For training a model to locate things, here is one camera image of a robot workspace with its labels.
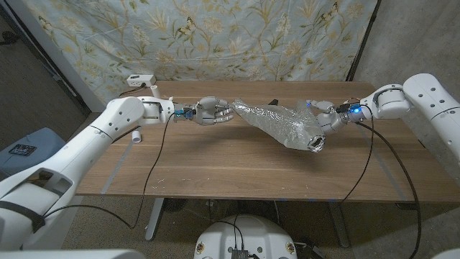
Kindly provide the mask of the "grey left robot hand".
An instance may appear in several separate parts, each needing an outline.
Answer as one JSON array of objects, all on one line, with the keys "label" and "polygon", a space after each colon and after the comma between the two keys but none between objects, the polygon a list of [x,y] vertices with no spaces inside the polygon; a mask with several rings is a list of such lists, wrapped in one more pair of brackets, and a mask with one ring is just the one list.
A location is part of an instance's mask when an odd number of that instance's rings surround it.
[{"label": "grey left robot hand", "polygon": [[194,105],[194,109],[192,120],[202,126],[224,123],[234,118],[233,109],[228,101],[215,96],[202,98]]}]

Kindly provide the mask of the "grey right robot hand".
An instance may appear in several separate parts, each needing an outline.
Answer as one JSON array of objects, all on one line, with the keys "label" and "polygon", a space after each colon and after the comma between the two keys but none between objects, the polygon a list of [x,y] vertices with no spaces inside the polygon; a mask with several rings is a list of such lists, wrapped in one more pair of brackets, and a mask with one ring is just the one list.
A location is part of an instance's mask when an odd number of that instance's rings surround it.
[{"label": "grey right robot hand", "polygon": [[320,111],[316,115],[319,127],[325,135],[337,133],[348,124],[348,117],[338,113],[334,104],[330,101],[307,100],[307,106],[314,107]]}]

